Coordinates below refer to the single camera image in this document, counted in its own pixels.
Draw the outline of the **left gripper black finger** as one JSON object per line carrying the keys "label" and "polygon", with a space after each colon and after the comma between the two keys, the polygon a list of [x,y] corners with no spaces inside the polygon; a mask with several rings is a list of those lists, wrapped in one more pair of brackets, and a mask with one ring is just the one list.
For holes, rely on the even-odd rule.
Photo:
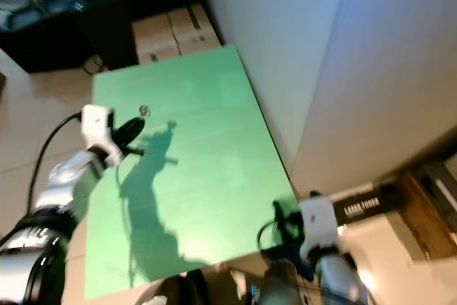
{"label": "left gripper black finger", "polygon": [[143,132],[146,120],[127,120],[119,126],[119,146],[125,147]]}
{"label": "left gripper black finger", "polygon": [[141,117],[135,116],[112,131],[112,141],[134,141],[140,134]]}

